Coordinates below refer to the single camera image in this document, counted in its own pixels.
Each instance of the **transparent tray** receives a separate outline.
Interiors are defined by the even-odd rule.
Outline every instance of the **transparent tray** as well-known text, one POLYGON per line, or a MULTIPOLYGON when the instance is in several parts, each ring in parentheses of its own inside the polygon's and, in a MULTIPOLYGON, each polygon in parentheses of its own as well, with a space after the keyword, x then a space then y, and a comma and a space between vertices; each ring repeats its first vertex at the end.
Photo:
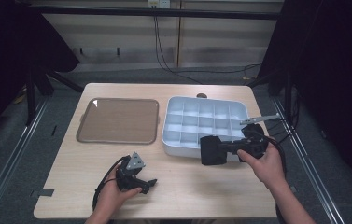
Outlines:
MULTIPOLYGON (((162 141, 167 154, 200 158, 200 139, 215 135, 221 141, 244 138, 240 120, 247 119, 240 102, 175 96, 167 105, 162 141)), ((228 161, 239 161, 228 154, 228 161)))

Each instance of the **gray floor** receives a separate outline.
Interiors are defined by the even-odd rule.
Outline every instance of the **gray floor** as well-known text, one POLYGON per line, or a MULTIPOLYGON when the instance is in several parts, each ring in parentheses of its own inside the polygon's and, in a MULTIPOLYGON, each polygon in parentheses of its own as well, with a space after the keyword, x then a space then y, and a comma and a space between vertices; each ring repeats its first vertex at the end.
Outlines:
MULTIPOLYGON (((203 84, 244 85, 249 81, 245 76, 253 77, 257 72, 257 70, 250 70, 246 74, 243 72, 212 73, 212 71, 238 69, 241 67, 205 68, 210 72, 186 72, 180 75, 191 77, 203 84)), ((76 72, 66 76, 81 86, 90 82, 198 84, 196 81, 162 69, 76 72)), ((80 97, 80 93, 72 91, 55 80, 52 80, 52 84, 55 87, 53 96, 47 98, 38 94, 38 101, 48 102, 45 112, 37 123, 32 138, 25 144, 24 151, 19 155, 20 160, 13 164, 14 172, 8 174, 9 178, 3 182, 4 190, 0 191, 0 223, 83 223, 83 220, 39 220, 33 215, 37 198, 31 197, 31 193, 44 186, 80 97)), ((268 96, 265 85, 254 88, 253 91, 262 115, 276 112, 273 99, 268 96)), ((9 105, 0 118, 0 175, 4 173, 4 167, 14 153, 14 147, 25 132, 26 112, 26 102, 23 101, 17 105, 9 105)), ((326 204, 322 201, 319 190, 306 173, 294 145, 287 139, 282 146, 287 155, 289 184, 295 189, 295 194, 317 223, 352 223, 352 170, 340 159, 334 145, 322 138, 319 126, 303 104, 299 117, 297 134, 317 169, 325 187, 324 190, 327 191, 325 193, 328 193, 327 195, 333 200, 335 211, 340 213, 339 217, 342 219, 335 219, 334 222, 334 219, 329 217, 331 211, 325 210, 326 204)), ((275 136, 276 139, 286 136, 282 123, 267 121, 266 126, 270 135, 275 136)), ((243 223, 277 223, 277 220, 275 218, 246 219, 243 223)))

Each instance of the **human hand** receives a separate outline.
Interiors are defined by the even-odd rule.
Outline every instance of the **human hand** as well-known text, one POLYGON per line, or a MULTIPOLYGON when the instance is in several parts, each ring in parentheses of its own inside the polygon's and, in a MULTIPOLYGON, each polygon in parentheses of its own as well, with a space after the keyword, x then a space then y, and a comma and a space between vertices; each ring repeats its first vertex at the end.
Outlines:
POLYGON ((260 159, 254 158, 243 149, 239 149, 237 154, 251 166, 257 178, 265 184, 266 188, 271 189, 278 186, 280 182, 286 182, 280 154, 271 143, 260 159))
POLYGON ((133 198, 141 192, 141 188, 121 191, 118 188, 116 180, 116 171, 119 168, 117 165, 111 173, 106 177, 106 184, 102 188, 97 205, 93 213, 89 216, 85 223, 107 223, 111 216, 117 212, 126 200, 133 198))

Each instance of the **black cable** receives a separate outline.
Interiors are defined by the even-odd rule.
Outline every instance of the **black cable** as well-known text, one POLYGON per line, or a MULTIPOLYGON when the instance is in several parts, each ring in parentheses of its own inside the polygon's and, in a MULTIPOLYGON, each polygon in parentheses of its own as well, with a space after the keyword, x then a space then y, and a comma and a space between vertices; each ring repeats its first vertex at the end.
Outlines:
POLYGON ((277 127, 279 124, 281 124, 281 121, 284 121, 285 119, 269 119, 269 120, 266 120, 267 122, 269 121, 277 121, 277 123, 275 125, 273 125, 272 127, 269 127, 269 128, 266 128, 266 130, 270 131, 272 130, 273 128, 277 127))
POLYGON ((281 158, 281 164, 283 166, 284 175, 287 175, 286 152, 281 147, 281 145, 276 140, 274 140, 273 138, 270 138, 270 137, 265 136, 265 135, 264 135, 264 138, 266 139, 266 141, 268 141, 272 145, 274 145, 274 147, 278 150, 278 153, 280 154, 280 158, 281 158))
POLYGON ((280 134, 282 134, 282 133, 284 133, 284 131, 281 131, 281 132, 278 132, 278 133, 273 133, 273 134, 271 134, 271 136, 272 136, 272 137, 275 137, 275 136, 278 136, 278 135, 280 135, 280 134))
POLYGON ((168 65, 166 60, 164 59, 164 55, 163 55, 163 51, 162 51, 162 42, 161 42, 161 38, 159 35, 159 23, 158 23, 158 18, 154 17, 154 24, 155 24, 155 52, 156 52, 156 59, 158 61, 159 66, 166 72, 170 72, 175 76, 178 77, 184 77, 187 78, 191 81, 197 82, 199 84, 203 84, 202 82, 193 79, 191 77, 186 77, 186 76, 182 76, 180 75, 180 73, 216 73, 216 74, 232 74, 232 73, 245 73, 245 77, 246 77, 246 70, 252 69, 256 66, 260 66, 261 63, 253 63, 253 64, 249 64, 243 67, 243 69, 239 69, 239 70, 233 70, 233 71, 210 71, 210 70, 184 70, 184 71, 174 71, 172 70, 168 65), (162 62, 164 63, 164 66, 161 63, 161 60, 159 58, 158 55, 158 51, 160 52, 161 56, 162 56, 162 62))
POLYGON ((246 71, 243 71, 243 74, 244 74, 243 80, 245 81, 245 82, 243 83, 243 86, 245 86, 245 85, 247 84, 247 73, 246 73, 246 71))
POLYGON ((298 122, 299 122, 299 113, 300 113, 300 96, 299 94, 297 94, 297 97, 294 101, 294 105, 293 105, 293 113, 291 115, 291 129, 289 130, 289 133, 280 141, 278 141, 279 144, 281 144, 282 142, 284 142, 290 135, 292 135, 293 133, 296 132, 297 130, 297 126, 298 126, 298 122))
POLYGON ((109 168, 109 170, 106 172, 106 175, 103 177, 102 181, 100 182, 99 186, 97 186, 97 189, 95 190, 94 192, 94 196, 93 196, 93 203, 92 203, 92 207, 93 207, 93 211, 94 211, 94 208, 96 207, 97 205, 97 200, 99 198, 99 195, 100 195, 100 191, 102 190, 102 188, 104 187, 104 185, 108 182, 108 181, 111 181, 111 180, 115 180, 115 179, 110 179, 110 180, 107 180, 106 181, 106 178, 108 177, 109 173, 111 173, 111 171, 123 160, 125 160, 127 157, 122 157, 120 158, 119 160, 117 160, 112 166, 111 168, 109 168))
POLYGON ((268 83, 268 82, 270 82, 270 79, 272 77, 274 77, 276 74, 278 74, 281 71, 282 71, 281 68, 276 68, 274 71, 271 71, 269 74, 266 74, 265 76, 257 77, 254 81, 248 83, 248 87, 250 87, 252 89, 252 88, 259 86, 263 83, 268 83))

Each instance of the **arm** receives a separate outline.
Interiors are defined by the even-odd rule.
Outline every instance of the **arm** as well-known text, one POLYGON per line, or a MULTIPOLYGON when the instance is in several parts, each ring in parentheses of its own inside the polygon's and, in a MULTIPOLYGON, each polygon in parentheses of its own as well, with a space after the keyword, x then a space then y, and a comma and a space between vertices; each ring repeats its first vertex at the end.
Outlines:
POLYGON ((120 191, 116 181, 116 171, 118 166, 108 175, 108 181, 100 192, 99 199, 93 213, 88 217, 85 224, 106 224, 111 216, 114 215, 126 200, 133 198, 141 192, 141 188, 120 191))
POLYGON ((242 149, 238 150, 237 154, 252 167, 257 178, 271 191, 288 224, 315 223, 289 188, 280 155, 272 144, 269 144, 265 155, 259 160, 242 149))

